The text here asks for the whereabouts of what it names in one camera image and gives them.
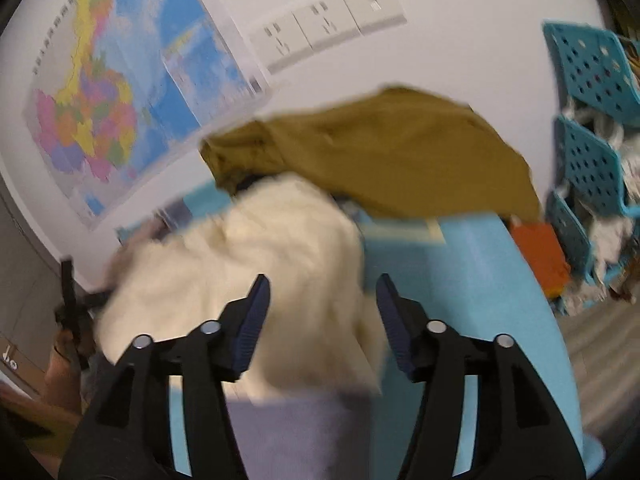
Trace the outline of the left hand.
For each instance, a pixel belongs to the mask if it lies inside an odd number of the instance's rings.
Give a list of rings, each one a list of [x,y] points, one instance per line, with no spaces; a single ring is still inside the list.
[[[70,330],[60,330],[52,346],[49,365],[44,373],[42,400],[65,411],[80,414],[80,357],[89,359],[96,352],[92,330],[84,330],[78,342]]]

